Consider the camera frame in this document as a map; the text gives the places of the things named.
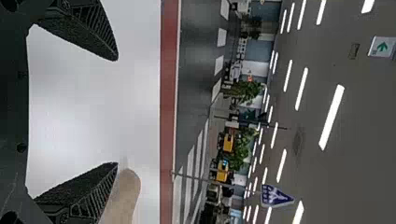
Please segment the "tree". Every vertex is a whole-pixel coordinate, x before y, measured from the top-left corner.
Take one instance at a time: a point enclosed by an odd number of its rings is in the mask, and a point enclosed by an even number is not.
[[[260,93],[262,84],[260,82],[239,81],[231,86],[230,89],[223,89],[224,96],[233,96],[240,98],[239,104],[244,102],[253,102],[253,99]]]

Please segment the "arrow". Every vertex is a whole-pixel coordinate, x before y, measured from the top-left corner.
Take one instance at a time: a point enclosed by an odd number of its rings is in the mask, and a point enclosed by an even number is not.
[[[388,45],[385,42],[382,42],[382,44],[378,45],[376,49],[378,49],[379,52],[382,52],[384,49],[388,49]]]

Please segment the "street sign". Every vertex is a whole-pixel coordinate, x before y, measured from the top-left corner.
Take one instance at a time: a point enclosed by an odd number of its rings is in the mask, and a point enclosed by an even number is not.
[[[262,207],[283,207],[294,203],[294,198],[272,185],[262,185]]]
[[[368,56],[389,58],[392,56],[395,44],[396,37],[374,36]]]

